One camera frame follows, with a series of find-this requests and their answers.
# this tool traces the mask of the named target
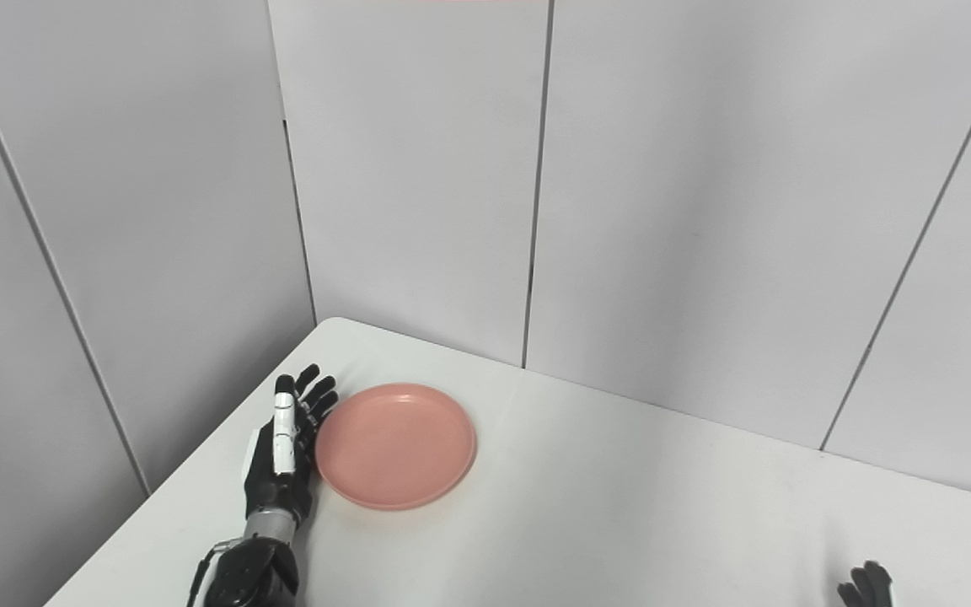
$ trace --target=robotic arm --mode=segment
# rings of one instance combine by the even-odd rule
[[[313,503],[308,484],[317,430],[339,400],[331,376],[307,391],[319,376],[317,365],[309,365],[298,380],[277,378],[273,416],[258,431],[244,483],[245,531],[213,546],[197,565],[186,607],[293,607],[299,577],[290,543]]]

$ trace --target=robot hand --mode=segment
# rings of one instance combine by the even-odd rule
[[[864,562],[850,572],[852,583],[840,584],[837,594],[846,607],[893,607],[890,573],[875,561]]]
[[[257,432],[246,473],[245,533],[213,546],[197,565],[186,606],[194,607],[215,556],[219,560],[203,594],[204,607],[294,604],[299,577],[290,542],[312,506],[308,484],[317,431],[339,400],[331,376],[307,391],[319,376],[317,365],[309,365],[297,380],[277,378],[273,416]]]

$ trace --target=black cable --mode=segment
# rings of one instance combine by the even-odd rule
[[[193,607],[194,600],[197,600],[197,593],[201,591],[201,583],[208,573],[208,566],[212,564],[212,557],[216,556],[216,548],[212,547],[201,562],[197,562],[197,573],[193,575],[193,584],[190,584],[190,598],[186,600],[185,607]]]

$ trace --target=panel seam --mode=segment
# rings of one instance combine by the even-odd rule
[[[534,169],[534,207],[531,214],[531,250],[527,269],[527,308],[523,312],[523,357],[520,368],[527,368],[527,350],[531,337],[531,298],[534,293],[534,262],[539,242],[539,201],[542,199],[542,162],[545,157],[546,108],[550,101],[550,59],[552,58],[552,27],[554,27],[555,0],[550,0],[546,15],[546,51],[542,70],[542,108],[539,114],[539,156]]]
[[[313,278],[309,275],[309,254],[305,250],[305,224],[302,223],[302,205],[298,200],[298,178],[294,176],[294,157],[290,151],[290,131],[287,119],[284,124],[284,143],[287,145],[287,165],[290,169],[290,188],[294,195],[294,216],[298,219],[298,238],[302,243],[302,262],[305,265],[305,288],[309,291],[309,313],[313,316],[313,326],[317,326],[317,299],[313,296]]]
[[[47,271],[51,274],[51,280],[55,284],[55,289],[58,291],[58,297],[62,301],[62,307],[66,309],[66,315],[69,318],[70,324],[73,327],[74,334],[80,342],[81,350],[84,353],[85,361],[88,362],[89,372],[93,374],[96,380],[97,388],[99,389],[100,396],[103,396],[105,407],[107,407],[108,414],[111,417],[111,421],[115,424],[115,431],[119,435],[119,441],[122,443],[122,448],[125,450],[126,457],[130,460],[130,466],[132,471],[134,471],[134,476],[137,477],[137,483],[145,492],[145,497],[148,498],[152,495],[152,489],[149,486],[148,480],[145,476],[145,471],[143,471],[139,462],[137,461],[137,454],[135,454],[134,449],[131,446],[130,439],[126,436],[126,431],[122,426],[122,420],[119,418],[118,411],[115,409],[115,404],[111,400],[111,394],[108,391],[107,384],[104,382],[104,376],[99,371],[99,366],[96,364],[96,357],[93,354],[91,346],[89,346],[88,338],[85,337],[84,330],[81,327],[81,321],[78,318],[77,311],[73,307],[73,303],[69,298],[69,293],[66,291],[66,285],[62,283],[62,276],[59,274],[57,265],[55,265],[54,258],[51,257],[50,247],[47,246],[46,239],[43,237],[43,232],[40,229],[37,218],[35,218],[35,212],[32,211],[32,206],[30,200],[28,200],[27,193],[24,192],[24,187],[22,181],[20,181],[19,173],[17,173],[16,166],[14,165],[13,159],[5,146],[5,141],[3,139],[3,132],[0,130],[0,160],[3,162],[3,168],[7,172],[8,180],[10,180],[10,185],[14,190],[14,195],[19,200],[20,206],[24,211],[24,218],[26,218],[32,234],[35,237],[35,242],[40,249],[40,254],[43,257],[44,264],[47,266]]]
[[[860,373],[863,373],[864,365],[867,364],[867,359],[871,356],[872,350],[875,346],[875,340],[878,339],[879,334],[882,333],[882,326],[886,324],[887,316],[890,314],[890,309],[894,305],[894,301],[898,299],[898,293],[901,292],[902,284],[905,282],[905,276],[909,273],[909,269],[913,266],[913,261],[916,261],[917,252],[920,252],[920,246],[924,244],[924,238],[928,235],[928,230],[931,228],[931,224],[936,218],[936,212],[939,211],[939,207],[943,202],[943,197],[947,195],[947,188],[951,181],[954,180],[954,175],[957,173],[958,166],[961,163],[961,158],[964,157],[966,149],[968,148],[968,143],[971,142],[971,123],[968,124],[968,130],[964,139],[961,141],[961,145],[958,147],[957,154],[954,157],[954,162],[951,163],[951,168],[947,172],[947,177],[944,178],[943,184],[939,188],[939,193],[936,195],[936,200],[931,205],[931,210],[928,212],[928,216],[924,221],[924,226],[920,228],[920,234],[917,235],[916,242],[913,243],[913,249],[909,251],[909,257],[905,259],[905,265],[902,266],[901,272],[898,274],[898,280],[894,283],[893,289],[890,292],[890,299],[887,300],[885,306],[882,308],[882,314],[879,315],[879,320],[875,323],[875,330],[872,331],[872,337],[868,339],[867,346],[864,348],[863,354],[860,356],[860,361],[856,364],[856,369],[853,370],[852,377],[849,379],[848,387],[845,389],[845,394],[841,396],[841,402],[837,406],[837,411],[834,412],[834,417],[829,423],[828,429],[826,429],[826,434],[824,435],[822,442],[819,445],[820,452],[826,450],[826,444],[829,442],[829,437],[834,431],[834,427],[837,426],[837,422],[841,418],[841,412],[845,410],[846,402],[848,402],[849,396],[852,395],[852,389],[856,387],[856,381],[860,378]]]

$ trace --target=robotic hand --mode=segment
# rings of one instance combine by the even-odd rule
[[[293,607],[299,577],[290,542],[312,507],[317,430],[339,400],[331,376],[307,392],[319,376],[317,365],[309,365],[298,380],[277,378],[274,414],[257,433],[246,474],[245,533],[213,546],[197,565],[186,607]],[[215,556],[215,575],[196,604]]]
[[[893,607],[890,573],[878,562],[866,561],[863,568],[852,569],[849,575],[852,583],[837,587],[846,607]]]

